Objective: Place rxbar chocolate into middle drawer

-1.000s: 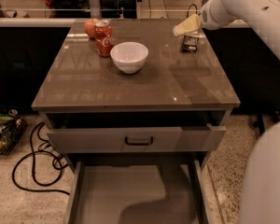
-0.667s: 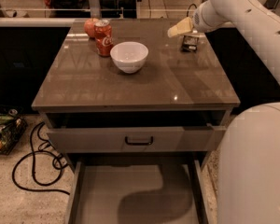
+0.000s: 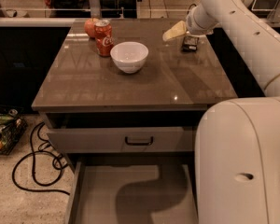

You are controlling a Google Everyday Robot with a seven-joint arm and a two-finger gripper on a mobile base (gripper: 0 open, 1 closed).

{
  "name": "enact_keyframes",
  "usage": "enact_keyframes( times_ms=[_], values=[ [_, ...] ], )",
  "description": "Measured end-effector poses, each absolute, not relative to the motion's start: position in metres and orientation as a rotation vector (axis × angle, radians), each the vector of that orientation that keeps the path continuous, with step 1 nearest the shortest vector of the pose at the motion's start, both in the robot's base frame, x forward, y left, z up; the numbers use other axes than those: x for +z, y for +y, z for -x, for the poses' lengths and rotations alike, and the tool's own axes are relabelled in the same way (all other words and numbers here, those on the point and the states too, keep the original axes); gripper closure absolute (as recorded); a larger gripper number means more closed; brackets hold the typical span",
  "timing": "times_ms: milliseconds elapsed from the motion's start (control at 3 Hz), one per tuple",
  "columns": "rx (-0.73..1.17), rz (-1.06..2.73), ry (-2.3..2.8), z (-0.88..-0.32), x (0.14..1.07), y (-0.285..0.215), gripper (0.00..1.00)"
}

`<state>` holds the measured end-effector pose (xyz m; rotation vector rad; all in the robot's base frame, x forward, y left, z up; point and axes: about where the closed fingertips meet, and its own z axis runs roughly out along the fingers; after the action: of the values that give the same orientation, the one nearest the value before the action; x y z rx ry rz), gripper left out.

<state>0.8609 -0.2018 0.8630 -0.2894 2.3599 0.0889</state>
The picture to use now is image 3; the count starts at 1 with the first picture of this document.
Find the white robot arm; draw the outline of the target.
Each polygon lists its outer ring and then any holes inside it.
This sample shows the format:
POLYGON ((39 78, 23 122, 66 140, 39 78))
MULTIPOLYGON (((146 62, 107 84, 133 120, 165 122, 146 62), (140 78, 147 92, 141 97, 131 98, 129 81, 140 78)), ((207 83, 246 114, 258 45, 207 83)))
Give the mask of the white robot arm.
POLYGON ((204 113, 195 140, 199 224, 280 224, 280 34, 243 0, 200 1, 189 32, 220 26, 264 94, 204 113))

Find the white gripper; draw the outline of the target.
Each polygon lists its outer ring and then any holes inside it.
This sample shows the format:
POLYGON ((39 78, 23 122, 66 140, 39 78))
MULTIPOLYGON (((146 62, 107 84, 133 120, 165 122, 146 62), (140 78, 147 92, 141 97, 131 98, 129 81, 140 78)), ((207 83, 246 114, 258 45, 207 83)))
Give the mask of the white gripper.
POLYGON ((202 4, 199 4, 189 11, 186 22, 176 23, 162 35, 162 39, 168 41, 184 35, 187 29, 192 35, 206 35, 211 33, 216 26, 217 21, 206 12, 202 4))

